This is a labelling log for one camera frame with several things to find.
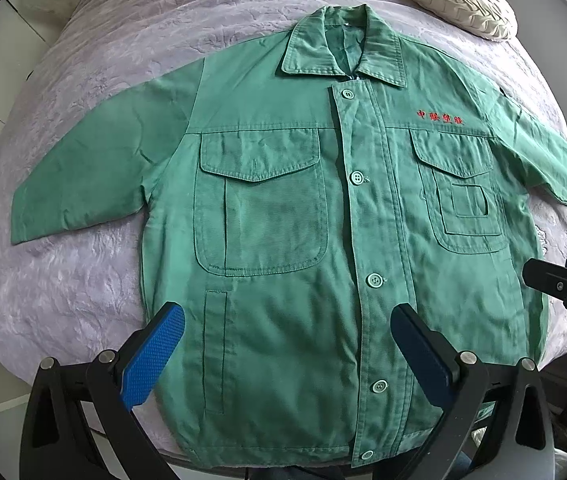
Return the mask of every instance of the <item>jacket collar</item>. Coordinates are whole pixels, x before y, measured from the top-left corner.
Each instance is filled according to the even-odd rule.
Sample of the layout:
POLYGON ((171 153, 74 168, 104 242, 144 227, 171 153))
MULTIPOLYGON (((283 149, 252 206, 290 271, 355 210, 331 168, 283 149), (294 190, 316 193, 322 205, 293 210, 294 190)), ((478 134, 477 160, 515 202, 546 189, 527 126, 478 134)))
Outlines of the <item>jacket collar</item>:
POLYGON ((339 68, 326 41, 325 27, 365 27, 361 60, 355 72, 395 86, 406 86, 406 71, 399 37, 371 7, 322 7, 292 29, 282 61, 287 74, 346 75, 339 68))

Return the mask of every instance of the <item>jacket sleeve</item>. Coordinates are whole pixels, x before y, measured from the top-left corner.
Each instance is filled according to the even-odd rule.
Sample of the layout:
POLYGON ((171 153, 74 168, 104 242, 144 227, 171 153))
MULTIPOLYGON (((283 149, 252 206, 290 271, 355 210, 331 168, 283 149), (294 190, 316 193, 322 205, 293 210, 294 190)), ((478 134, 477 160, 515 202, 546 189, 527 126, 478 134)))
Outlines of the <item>jacket sleeve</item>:
POLYGON ((126 89, 89 111, 17 188, 17 244, 135 213, 181 141, 204 60, 126 89))
POLYGON ((545 186, 567 205, 567 140, 502 91, 495 94, 488 121, 509 154, 512 170, 524 186, 545 186))

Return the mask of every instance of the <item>metal bolt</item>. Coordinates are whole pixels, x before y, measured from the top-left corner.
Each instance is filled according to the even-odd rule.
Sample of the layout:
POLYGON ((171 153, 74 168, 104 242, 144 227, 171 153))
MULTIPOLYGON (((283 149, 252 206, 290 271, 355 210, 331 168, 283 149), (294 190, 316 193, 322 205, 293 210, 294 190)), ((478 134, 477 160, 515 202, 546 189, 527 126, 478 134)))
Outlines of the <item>metal bolt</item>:
POLYGON ((54 359, 52 357, 44 357, 39 363, 42 370, 50 370, 54 366, 54 359))
POLYGON ((112 350, 104 350, 99 354, 99 362, 103 364, 111 363, 115 360, 115 353, 112 350))
POLYGON ((521 366, 531 372, 536 368, 534 361, 532 359, 528 359, 527 357, 521 360, 521 366))
POLYGON ((474 355, 472 352, 461 352, 461 361, 467 365, 473 365, 477 362, 477 356, 474 355))

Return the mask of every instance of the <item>chest pocket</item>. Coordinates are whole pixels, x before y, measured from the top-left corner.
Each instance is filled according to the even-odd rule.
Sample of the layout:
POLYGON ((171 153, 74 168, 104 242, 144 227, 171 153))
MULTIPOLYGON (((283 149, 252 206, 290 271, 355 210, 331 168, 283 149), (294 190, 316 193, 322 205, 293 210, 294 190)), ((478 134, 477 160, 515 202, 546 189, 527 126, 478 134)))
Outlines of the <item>chest pocket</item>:
POLYGON ((195 252, 222 276, 318 263, 327 247, 316 128, 203 134, 195 180, 195 252))
POLYGON ((410 130, 410 136, 439 244, 462 254, 503 249, 503 208, 486 137, 432 130, 410 130))

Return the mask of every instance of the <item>green jacket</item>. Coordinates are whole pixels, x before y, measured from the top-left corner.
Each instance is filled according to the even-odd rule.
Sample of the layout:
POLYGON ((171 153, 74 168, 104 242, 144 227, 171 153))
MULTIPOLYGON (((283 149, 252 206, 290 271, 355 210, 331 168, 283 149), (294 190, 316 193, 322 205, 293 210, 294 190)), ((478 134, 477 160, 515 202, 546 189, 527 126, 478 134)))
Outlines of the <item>green jacket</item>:
POLYGON ((485 362, 538 360, 547 300, 527 187, 567 204, 567 142, 368 6, 102 102, 19 186, 13 243, 148 207, 142 297, 186 332, 156 388, 195 463, 353 466, 439 411, 388 329, 398 303, 485 362))

